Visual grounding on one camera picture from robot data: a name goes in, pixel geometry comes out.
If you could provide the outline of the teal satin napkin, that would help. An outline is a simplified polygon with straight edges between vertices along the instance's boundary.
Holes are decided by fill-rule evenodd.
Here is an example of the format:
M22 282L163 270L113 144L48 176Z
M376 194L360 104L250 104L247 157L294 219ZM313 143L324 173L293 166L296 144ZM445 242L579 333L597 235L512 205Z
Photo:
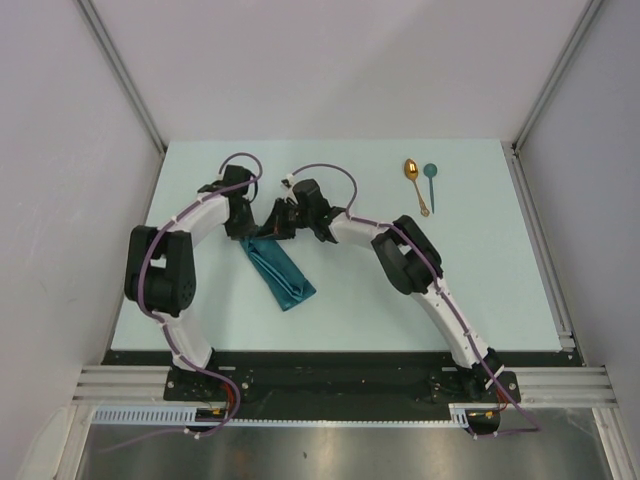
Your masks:
M245 238L240 245L283 312L316 294L315 287L276 240Z

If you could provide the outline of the gold metal spoon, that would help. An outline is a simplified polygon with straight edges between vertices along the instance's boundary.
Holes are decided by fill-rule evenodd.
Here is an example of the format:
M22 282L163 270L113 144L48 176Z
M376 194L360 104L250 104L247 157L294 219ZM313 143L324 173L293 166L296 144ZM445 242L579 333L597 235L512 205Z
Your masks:
M420 208L420 213L423 217L430 216L430 210L426 205L424 197L418 186L419 169L417 163L412 158L407 158L403 165L403 172L405 177L412 183Z

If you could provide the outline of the teal plastic spoon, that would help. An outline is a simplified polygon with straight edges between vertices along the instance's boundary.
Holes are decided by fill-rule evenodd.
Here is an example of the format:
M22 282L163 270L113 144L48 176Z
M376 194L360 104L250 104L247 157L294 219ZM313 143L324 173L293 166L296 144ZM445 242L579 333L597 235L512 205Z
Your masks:
M438 168L434 163L427 163L423 168L423 172L428 179L431 212L434 213L435 212L434 178L437 176Z

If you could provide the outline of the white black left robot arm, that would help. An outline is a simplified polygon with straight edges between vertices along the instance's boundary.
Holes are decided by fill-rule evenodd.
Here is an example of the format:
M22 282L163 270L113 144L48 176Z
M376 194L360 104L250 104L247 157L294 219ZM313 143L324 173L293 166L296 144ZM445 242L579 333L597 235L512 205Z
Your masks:
M237 402L240 393L232 380L207 366L214 349L190 311L197 288L194 250L218 227L248 224L246 195L260 176L227 164L216 181L201 187L195 199L164 225L139 225L130 234L125 296L157 324L173 365L189 371L187 389L202 400L214 397L221 383L230 403Z

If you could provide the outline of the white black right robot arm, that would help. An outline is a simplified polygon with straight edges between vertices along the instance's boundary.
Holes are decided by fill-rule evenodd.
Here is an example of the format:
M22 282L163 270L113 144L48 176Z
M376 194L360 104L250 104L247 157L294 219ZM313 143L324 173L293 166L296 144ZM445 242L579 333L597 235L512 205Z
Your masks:
M462 313L444 277L440 254L411 217L387 223L354 216L347 207L332 206L310 179L288 186L287 196L274 202L258 235L285 240L302 229L311 230L321 242L372 250L390 284L421 306L446 341L462 372L463 393L484 401L495 391L504 392L504 363Z

